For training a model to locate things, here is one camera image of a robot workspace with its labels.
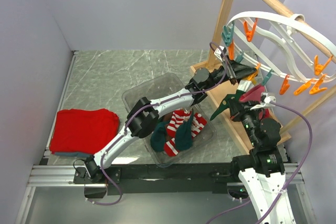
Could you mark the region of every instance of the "red towel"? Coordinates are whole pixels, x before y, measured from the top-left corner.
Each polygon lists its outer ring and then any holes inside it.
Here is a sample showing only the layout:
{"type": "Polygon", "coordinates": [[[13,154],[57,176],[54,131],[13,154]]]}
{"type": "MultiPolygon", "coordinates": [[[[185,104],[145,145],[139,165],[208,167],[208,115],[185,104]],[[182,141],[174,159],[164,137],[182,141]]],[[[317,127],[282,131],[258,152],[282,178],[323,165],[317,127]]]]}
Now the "red towel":
{"type": "Polygon", "coordinates": [[[116,136],[118,127],[118,116],[107,109],[61,110],[57,112],[50,151],[94,154],[116,136]]]}

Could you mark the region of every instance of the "cable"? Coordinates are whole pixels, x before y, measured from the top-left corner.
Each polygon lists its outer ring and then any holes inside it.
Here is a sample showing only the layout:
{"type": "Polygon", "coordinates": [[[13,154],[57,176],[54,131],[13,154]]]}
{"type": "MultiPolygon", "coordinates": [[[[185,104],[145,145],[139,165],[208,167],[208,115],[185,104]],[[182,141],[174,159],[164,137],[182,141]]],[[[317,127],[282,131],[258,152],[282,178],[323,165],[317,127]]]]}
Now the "cable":
{"type": "Polygon", "coordinates": [[[78,160],[81,160],[81,161],[83,161],[83,162],[85,162],[85,160],[84,160],[84,159],[81,159],[81,158],[78,158],[78,159],[76,159],[76,160],[72,163],[72,166],[74,167],[74,169],[76,170],[76,172],[78,173],[78,175],[80,175],[80,172],[77,170],[77,168],[75,168],[75,162],[78,161],[78,160]]]}
{"type": "MultiPolygon", "coordinates": [[[[211,41],[211,42],[209,43],[209,45],[210,45],[210,47],[211,47],[211,49],[212,49],[213,51],[215,51],[215,50],[214,50],[214,48],[213,48],[212,45],[214,45],[215,47],[217,47],[217,48],[222,52],[222,58],[226,57],[226,59],[227,59],[227,56],[225,56],[225,52],[223,51],[222,48],[220,48],[220,46],[219,46],[217,43],[211,41]]],[[[224,80],[224,78],[225,78],[225,76],[226,76],[226,73],[227,73],[227,65],[228,65],[228,60],[225,60],[223,76],[222,76],[222,78],[220,79],[220,81],[219,81],[217,84],[215,84],[213,87],[208,88],[208,89],[205,89],[205,90],[200,90],[200,91],[195,91],[195,92],[190,92],[190,93],[184,93],[184,94],[181,94],[181,95],[176,95],[176,96],[174,96],[174,97],[171,97],[171,98],[168,98],[168,99],[166,99],[166,100],[161,101],[161,103],[169,102],[169,101],[174,100],[174,99],[176,99],[176,98],[178,98],[178,97],[184,97],[184,96],[186,96],[186,95],[194,95],[194,94],[204,93],[204,92],[206,92],[206,91],[209,91],[209,90],[211,90],[211,89],[214,89],[215,87],[217,87],[218,85],[220,85],[220,84],[222,83],[222,81],[224,80]]],[[[113,181],[113,179],[110,178],[109,175],[107,175],[107,173],[105,172],[105,170],[104,170],[104,168],[103,168],[103,160],[104,160],[104,157],[105,157],[106,153],[108,153],[108,151],[111,150],[111,149],[112,149],[112,148],[113,148],[113,147],[114,147],[114,146],[115,146],[115,145],[122,139],[122,137],[125,136],[125,135],[127,134],[127,128],[128,128],[128,126],[130,125],[130,123],[133,121],[133,119],[134,119],[140,112],[142,112],[143,110],[145,110],[145,109],[147,109],[147,108],[154,107],[154,106],[158,106],[158,105],[159,105],[158,103],[148,104],[148,105],[145,105],[144,107],[141,107],[138,111],[136,111],[136,112],[129,118],[129,120],[126,122],[125,127],[124,127],[124,134],[121,135],[121,136],[119,136],[119,137],[118,137],[118,138],[111,144],[111,146],[108,147],[108,148],[105,150],[104,154],[101,156],[101,160],[100,160],[100,169],[101,169],[101,171],[103,172],[103,174],[105,175],[105,177],[109,180],[109,182],[111,182],[111,183],[113,184],[113,186],[118,190],[118,192],[119,192],[119,198],[118,198],[116,201],[111,202],[111,203],[101,203],[101,202],[95,202],[95,201],[93,201],[92,199],[87,199],[89,202],[91,202],[91,203],[93,203],[93,204],[96,204],[96,205],[101,205],[101,206],[112,206],[112,205],[117,204],[117,203],[121,200],[121,197],[122,197],[122,194],[123,194],[122,191],[121,191],[121,188],[120,188],[120,187],[113,181]]]]}
{"type": "MultiPolygon", "coordinates": [[[[309,151],[310,151],[310,148],[311,148],[311,144],[312,144],[312,141],[313,141],[313,131],[312,131],[312,128],[311,128],[311,125],[310,125],[310,123],[309,123],[309,121],[308,121],[308,119],[304,116],[304,115],[302,115],[300,112],[298,112],[298,111],[296,111],[296,110],[294,110],[294,109],[292,109],[292,108],[290,108],[290,107],[287,107],[287,106],[285,106],[285,105],[281,105],[281,104],[279,104],[279,103],[275,103],[275,102],[270,102],[271,104],[274,104],[274,105],[276,105],[276,106],[278,106],[278,107],[281,107],[281,108],[283,108],[283,109],[286,109],[286,110],[289,110],[289,111],[291,111],[291,112],[293,112],[293,113],[295,113],[296,115],[298,115],[298,116],[300,116],[305,122],[306,122],[306,124],[307,124],[307,127],[308,127],[308,131],[309,131],[309,140],[308,140],[308,148],[307,148],[307,151],[306,151],[306,153],[304,154],[304,156],[303,156],[303,158],[302,158],[302,160],[301,160],[301,162],[300,162],[300,164],[298,165],[298,167],[295,169],[295,171],[293,172],[293,174],[290,176],[290,178],[284,183],[284,185],[283,185],[283,187],[282,187],[282,189],[281,189],[281,191],[283,191],[283,190],[286,190],[286,188],[288,187],[288,185],[292,182],[292,180],[294,179],[294,177],[299,173],[299,171],[300,171],[300,169],[301,169],[301,167],[302,167],[302,165],[303,165],[303,163],[305,162],[305,160],[306,160],[306,158],[307,158],[307,156],[308,156],[308,154],[309,154],[309,151]]],[[[269,209],[266,211],[266,213],[255,223],[255,224],[260,224],[268,215],[269,215],[269,213],[273,210],[273,208],[274,208],[274,206],[277,204],[277,202],[278,202],[278,200],[279,200],[279,198],[281,197],[281,193],[278,193],[278,195],[277,195],[277,197],[274,199],[274,201],[272,202],[272,204],[270,205],[270,207],[269,207],[269,209]]],[[[240,208],[240,207],[242,207],[242,206],[244,206],[244,205],[246,205],[247,203],[244,203],[244,204],[242,204],[242,205],[240,205],[240,206],[238,206],[238,207],[234,207],[234,208],[231,208],[231,209],[229,209],[229,210],[226,210],[226,211],[224,211],[224,212],[221,212],[221,213],[219,213],[218,215],[216,215],[216,216],[214,216],[213,218],[211,218],[206,224],[209,224],[211,221],[213,221],[214,219],[216,219],[217,217],[219,217],[219,216],[221,216],[221,215],[223,215],[223,214],[225,214],[225,213],[227,213],[227,212],[230,212],[230,211],[232,211],[232,210],[235,210],[235,209],[238,209],[238,208],[240,208]]]]}
{"type": "Polygon", "coordinates": [[[219,217],[219,216],[221,216],[221,215],[223,215],[223,214],[226,214],[227,212],[231,212],[231,211],[233,211],[233,210],[236,210],[236,209],[238,209],[238,208],[241,208],[241,207],[243,207],[243,206],[246,206],[246,205],[249,204],[250,202],[251,202],[251,200],[249,199],[247,202],[245,202],[245,203],[243,203],[243,204],[241,204],[241,205],[239,205],[239,206],[233,207],[233,208],[231,208],[231,209],[229,209],[229,210],[225,210],[224,212],[220,212],[219,214],[215,215],[215,216],[212,217],[210,220],[208,220],[208,221],[206,222],[206,224],[209,224],[211,221],[213,221],[214,219],[216,219],[217,217],[219,217]]]}

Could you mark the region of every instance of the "clear plastic bin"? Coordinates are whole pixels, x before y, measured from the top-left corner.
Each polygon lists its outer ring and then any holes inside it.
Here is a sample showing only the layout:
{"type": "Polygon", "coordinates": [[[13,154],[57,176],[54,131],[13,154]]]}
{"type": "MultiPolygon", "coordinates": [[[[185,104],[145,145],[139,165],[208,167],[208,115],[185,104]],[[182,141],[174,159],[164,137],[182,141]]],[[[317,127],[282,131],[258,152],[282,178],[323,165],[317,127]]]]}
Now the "clear plastic bin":
{"type": "MultiPolygon", "coordinates": [[[[144,82],[132,89],[127,90],[122,95],[122,101],[125,104],[127,112],[131,111],[131,108],[142,97],[147,97],[149,100],[158,99],[167,95],[173,94],[184,88],[184,84],[173,73],[166,73],[162,76],[154,78],[150,81],[144,82]]],[[[151,147],[151,135],[143,138],[146,149],[153,157],[155,163],[159,167],[168,167],[177,161],[183,159],[185,156],[191,155],[196,149],[202,148],[205,144],[209,143],[216,137],[216,129],[210,122],[209,118],[197,105],[193,106],[194,113],[198,112],[207,121],[205,127],[201,132],[193,138],[193,146],[185,151],[181,151],[174,157],[169,157],[164,152],[155,152],[151,147]]]]}

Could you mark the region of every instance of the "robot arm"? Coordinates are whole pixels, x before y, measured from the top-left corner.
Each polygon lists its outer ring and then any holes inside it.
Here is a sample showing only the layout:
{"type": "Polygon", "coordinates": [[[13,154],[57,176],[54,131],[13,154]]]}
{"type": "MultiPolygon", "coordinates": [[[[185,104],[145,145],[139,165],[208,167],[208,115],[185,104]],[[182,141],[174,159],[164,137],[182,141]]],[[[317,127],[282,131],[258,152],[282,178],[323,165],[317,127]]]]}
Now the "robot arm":
{"type": "MultiPolygon", "coordinates": [[[[231,83],[235,83],[256,71],[255,68],[234,61],[229,63],[230,74],[225,78],[222,78],[223,67],[212,73],[205,68],[199,69],[189,84],[179,92],[151,101],[146,97],[141,98],[130,111],[126,125],[117,136],[101,151],[85,161],[87,174],[92,182],[99,181],[103,177],[101,169],[108,168],[131,143],[152,133],[159,118],[179,108],[200,103],[207,96],[202,91],[213,87],[220,80],[223,82],[230,80],[231,83]]],[[[242,122],[254,146],[249,155],[233,158],[231,174],[237,181],[240,180],[244,184],[258,219],[269,209],[285,183],[284,164],[276,147],[280,140],[280,124],[274,119],[258,119],[260,110],[270,106],[270,101],[275,101],[275,98],[268,94],[264,94],[262,103],[229,101],[231,120],[242,122]]],[[[262,223],[294,222],[288,195],[284,191],[278,204],[262,223]]]]}
{"type": "Polygon", "coordinates": [[[112,161],[131,143],[150,135],[162,116],[179,108],[186,108],[202,102],[207,96],[203,90],[212,88],[219,82],[229,80],[231,83],[236,83],[257,71],[253,67],[228,61],[229,75],[225,75],[223,66],[213,72],[209,72],[206,68],[200,68],[185,88],[179,92],[151,101],[146,97],[141,98],[127,116],[126,125],[128,127],[124,126],[102,150],[85,161],[90,179],[93,182],[100,180],[102,177],[100,169],[108,168],[112,161]]]}

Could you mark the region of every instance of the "wooden board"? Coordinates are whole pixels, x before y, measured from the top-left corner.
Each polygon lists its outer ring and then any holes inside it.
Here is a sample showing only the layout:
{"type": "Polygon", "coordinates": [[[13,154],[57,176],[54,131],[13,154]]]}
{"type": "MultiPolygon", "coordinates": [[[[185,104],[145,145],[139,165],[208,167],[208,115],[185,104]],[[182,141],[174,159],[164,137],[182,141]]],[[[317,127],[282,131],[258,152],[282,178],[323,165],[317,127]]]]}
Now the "wooden board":
{"type": "MultiPolygon", "coordinates": [[[[192,65],[190,67],[190,72],[192,75],[194,75],[197,69],[204,68],[205,66],[206,66],[206,61],[192,65]]],[[[221,85],[217,86],[215,89],[212,89],[207,92],[208,100],[210,101],[210,104],[212,105],[214,111],[218,108],[219,104],[222,102],[222,99],[227,94],[234,94],[236,92],[237,87],[238,87],[237,84],[231,85],[229,81],[226,81],[222,83],[221,85]]],[[[277,120],[273,113],[271,113],[271,116],[275,120],[277,120]]],[[[225,110],[224,112],[222,112],[220,118],[223,121],[223,126],[229,132],[230,136],[232,137],[233,141],[237,145],[238,149],[243,154],[248,154],[249,150],[252,149],[252,145],[244,130],[242,123],[231,121],[229,110],[225,110]]],[[[289,133],[284,132],[281,135],[281,140],[278,144],[283,143],[289,140],[290,138],[291,136],[289,135],[289,133]]]]}
{"type": "MultiPolygon", "coordinates": [[[[232,6],[233,0],[222,0],[222,4],[220,5],[220,10],[217,18],[217,23],[215,27],[215,31],[212,37],[212,41],[220,44],[221,43],[221,32],[223,29],[223,26],[226,25],[227,19],[230,14],[231,6],[232,6]]],[[[208,60],[206,63],[206,68],[213,68],[215,64],[217,64],[219,61],[214,55],[214,52],[212,50],[209,51],[208,60]]]]}

